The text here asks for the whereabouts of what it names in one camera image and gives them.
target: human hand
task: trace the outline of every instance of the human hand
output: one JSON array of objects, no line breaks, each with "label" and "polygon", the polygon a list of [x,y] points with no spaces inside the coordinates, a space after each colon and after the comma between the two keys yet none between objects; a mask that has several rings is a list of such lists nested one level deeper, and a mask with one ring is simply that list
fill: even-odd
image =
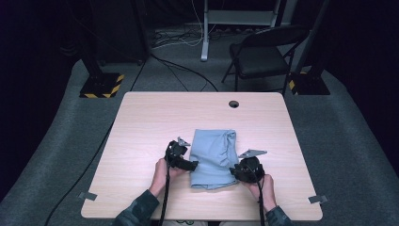
[{"label": "human hand", "polygon": [[[276,203],[276,196],[274,193],[274,181],[272,176],[269,174],[266,174],[261,181],[259,182],[261,186],[263,185],[262,188],[262,193],[263,193],[263,209],[266,211],[266,213],[273,208],[277,206]],[[259,196],[260,196],[260,191],[258,188],[258,185],[256,183],[254,184],[249,184],[249,183],[243,183],[243,185],[248,188],[250,193],[252,194],[253,198],[258,201]]]},{"label": "human hand", "polygon": [[[186,170],[183,169],[170,168],[169,169],[170,182],[172,183],[176,177],[182,175],[185,172]],[[153,174],[152,184],[149,188],[149,191],[152,193],[153,196],[158,197],[162,189],[166,186],[167,173],[168,173],[167,161],[164,158],[160,158],[158,162],[155,164],[155,173]]]}]

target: black equipment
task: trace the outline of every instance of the black equipment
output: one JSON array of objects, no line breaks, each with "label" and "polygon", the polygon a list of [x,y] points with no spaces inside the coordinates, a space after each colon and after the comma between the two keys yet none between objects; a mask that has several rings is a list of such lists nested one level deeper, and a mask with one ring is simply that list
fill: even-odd
[{"label": "black equipment", "polygon": [[190,146],[190,144],[186,143],[180,137],[178,137],[179,142],[172,140],[168,144],[167,150],[165,151],[165,160],[167,161],[167,184],[165,187],[165,196],[164,203],[162,205],[161,217],[159,219],[158,225],[161,226],[164,222],[165,212],[167,211],[167,203],[168,203],[168,193],[169,193],[169,183],[170,183],[170,168],[179,168],[182,170],[194,171],[199,164],[199,161],[190,162],[183,159],[183,155],[187,151],[185,146]]},{"label": "black equipment", "polygon": [[234,168],[230,168],[230,172],[235,179],[245,183],[257,183],[264,176],[263,166],[255,156],[243,158],[240,164],[235,164]]},{"label": "black equipment", "polygon": [[168,144],[165,160],[173,168],[179,168],[182,170],[194,171],[199,164],[198,161],[190,162],[183,159],[183,155],[187,151],[185,146],[181,146],[179,142],[172,140]]},{"label": "black equipment", "polygon": [[262,164],[256,156],[243,158],[240,164],[235,164],[234,168],[230,168],[230,172],[235,179],[245,183],[256,183],[259,188],[259,216],[261,217],[261,226],[264,226],[263,214],[263,193],[259,181],[264,177],[264,170]]}]

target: wooden table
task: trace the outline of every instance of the wooden table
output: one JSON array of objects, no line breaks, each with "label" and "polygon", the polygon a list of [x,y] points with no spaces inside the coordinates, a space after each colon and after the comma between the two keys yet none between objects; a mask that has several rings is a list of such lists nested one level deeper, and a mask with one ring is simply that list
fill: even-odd
[{"label": "wooden table", "polygon": [[[235,130],[237,154],[267,150],[259,159],[275,180],[278,204],[293,220],[321,219],[320,205],[308,201],[316,194],[284,100],[264,92],[126,93],[89,189],[98,197],[85,200],[82,216],[114,218],[150,186],[168,143],[191,143],[196,129]],[[161,207],[152,218],[160,218]],[[187,173],[170,185],[166,219],[259,220],[259,206],[240,184],[190,188]]]}]

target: person's arm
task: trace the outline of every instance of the person's arm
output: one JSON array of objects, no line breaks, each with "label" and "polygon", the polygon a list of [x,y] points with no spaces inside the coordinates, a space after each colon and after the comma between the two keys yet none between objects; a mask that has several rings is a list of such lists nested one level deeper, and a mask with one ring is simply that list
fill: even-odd
[{"label": "person's arm", "polygon": [[[112,222],[112,226],[150,225],[150,217],[159,204],[156,198],[167,184],[167,170],[165,159],[159,159],[155,165],[155,173],[150,188],[137,197],[129,207],[120,212]],[[185,170],[182,169],[170,168],[170,182],[184,172]]]},{"label": "person's arm", "polygon": [[[290,226],[294,225],[290,218],[285,215],[284,211],[277,205],[274,192],[274,181],[272,176],[266,174],[260,181],[263,184],[263,210],[266,213],[267,223],[269,226]],[[260,196],[258,185],[243,183],[252,193],[253,198],[257,201]]]}]

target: tripod base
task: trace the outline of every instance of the tripod base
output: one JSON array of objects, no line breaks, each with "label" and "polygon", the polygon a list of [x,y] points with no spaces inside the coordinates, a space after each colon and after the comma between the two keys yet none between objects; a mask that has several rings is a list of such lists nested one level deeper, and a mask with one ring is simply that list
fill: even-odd
[{"label": "tripod base", "polygon": [[320,76],[308,73],[290,73],[288,85],[294,95],[329,95],[330,92]]},{"label": "tripod base", "polygon": [[80,90],[82,98],[111,98],[117,95],[124,75],[119,73],[103,73],[102,78],[89,77]]}]

